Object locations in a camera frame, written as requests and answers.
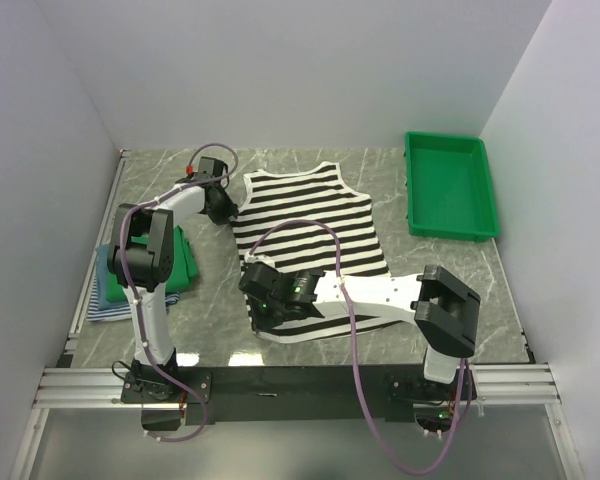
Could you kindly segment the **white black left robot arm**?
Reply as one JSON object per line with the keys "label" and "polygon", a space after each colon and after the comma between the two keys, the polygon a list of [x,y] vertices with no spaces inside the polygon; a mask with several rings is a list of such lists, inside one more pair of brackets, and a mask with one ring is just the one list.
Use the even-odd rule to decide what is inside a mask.
{"label": "white black left robot arm", "polygon": [[237,216],[238,207],[226,192],[230,173],[226,162],[204,156],[164,193],[140,204],[123,203],[115,213],[107,266],[131,308],[134,361],[156,366],[146,375],[144,389],[159,402],[173,399],[180,388],[178,374],[169,370],[176,349],[165,303],[175,264],[175,229],[196,214],[216,225]]}

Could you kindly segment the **green tank top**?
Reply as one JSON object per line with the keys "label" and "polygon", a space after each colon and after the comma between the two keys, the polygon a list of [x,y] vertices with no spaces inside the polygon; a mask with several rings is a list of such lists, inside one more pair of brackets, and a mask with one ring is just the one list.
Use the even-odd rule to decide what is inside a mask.
{"label": "green tank top", "polygon": [[[189,240],[183,229],[177,226],[174,229],[174,265],[166,283],[167,297],[177,297],[181,292],[187,290],[198,275],[199,269]],[[109,272],[108,288],[111,289],[116,285],[119,285],[116,276]]]}

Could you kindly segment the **black white striped tank top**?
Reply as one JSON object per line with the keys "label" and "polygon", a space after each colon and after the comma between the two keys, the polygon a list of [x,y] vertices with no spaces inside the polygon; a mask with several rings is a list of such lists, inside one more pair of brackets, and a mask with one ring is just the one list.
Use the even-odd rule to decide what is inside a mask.
{"label": "black white striped tank top", "polygon": [[[323,162],[300,173],[257,170],[244,176],[246,200],[232,220],[239,258],[276,225],[297,219],[315,220],[332,229],[341,245],[345,275],[387,277],[388,263],[372,219],[372,199],[343,180],[340,165]],[[282,273],[335,269],[335,243],[324,229],[294,224],[271,234],[256,253]]]}

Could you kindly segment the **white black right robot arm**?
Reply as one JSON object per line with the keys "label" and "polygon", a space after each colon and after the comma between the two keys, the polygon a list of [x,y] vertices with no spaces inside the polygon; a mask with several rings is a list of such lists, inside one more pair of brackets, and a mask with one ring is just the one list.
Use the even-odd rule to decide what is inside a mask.
{"label": "white black right robot arm", "polygon": [[338,277],[319,269],[280,273],[256,262],[246,267],[239,289],[256,307],[256,325],[264,331],[350,313],[417,326],[428,343],[419,387],[432,399],[453,388],[460,361],[475,354],[481,297],[438,265],[418,275]]}

